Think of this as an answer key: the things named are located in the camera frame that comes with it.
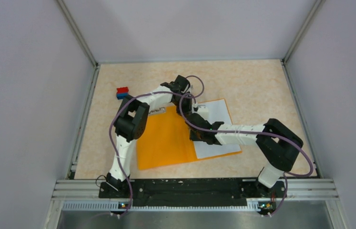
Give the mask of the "orange clip file folder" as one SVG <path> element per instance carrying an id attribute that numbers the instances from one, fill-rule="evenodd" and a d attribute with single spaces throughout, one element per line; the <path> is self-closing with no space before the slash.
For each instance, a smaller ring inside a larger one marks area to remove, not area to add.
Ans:
<path id="1" fill-rule="evenodd" d="M 242 152 L 239 145 L 208 145 L 189 139 L 190 130 L 175 106 L 163 114 L 150 115 L 143 135 L 137 140 L 139 170 L 190 163 Z"/>

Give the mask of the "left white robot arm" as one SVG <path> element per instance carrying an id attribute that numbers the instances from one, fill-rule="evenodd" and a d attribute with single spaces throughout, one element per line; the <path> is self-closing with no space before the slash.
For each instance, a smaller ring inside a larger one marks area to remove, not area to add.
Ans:
<path id="1" fill-rule="evenodd" d="M 111 122 L 115 128 L 116 140 L 111 141 L 115 148 L 113 165 L 106 175 L 106 183 L 117 197 L 128 193 L 130 161 L 137 140 L 143 135 L 149 112 L 173 103 L 177 114 L 186 117 L 193 112 L 191 99 L 181 97 L 191 91 L 187 77 L 178 75 L 172 82 L 164 82 L 153 91 L 133 97 L 126 95 Z"/>

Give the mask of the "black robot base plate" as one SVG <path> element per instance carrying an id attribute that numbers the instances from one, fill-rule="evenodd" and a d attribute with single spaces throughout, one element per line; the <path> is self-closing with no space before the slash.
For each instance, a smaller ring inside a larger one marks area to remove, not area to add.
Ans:
<path id="1" fill-rule="evenodd" d="M 102 182 L 99 191 L 99 198 L 132 198 L 134 207 L 242 207 L 252 198 L 284 196 L 283 181 L 267 188 L 256 179 L 239 177 L 135 179 L 117 189 Z"/>

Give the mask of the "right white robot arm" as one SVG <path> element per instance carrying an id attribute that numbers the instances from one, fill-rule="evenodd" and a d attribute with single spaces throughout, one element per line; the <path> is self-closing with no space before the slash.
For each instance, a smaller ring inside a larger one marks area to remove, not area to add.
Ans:
<path id="1" fill-rule="evenodd" d="M 255 190 L 262 197 L 269 196 L 277 180 L 292 170 L 304 145 L 299 136 L 275 118 L 262 125 L 232 125 L 222 121 L 210 123 L 198 112 L 187 113 L 184 118 L 193 141 L 208 145 L 259 147 L 268 161 L 255 183 Z"/>

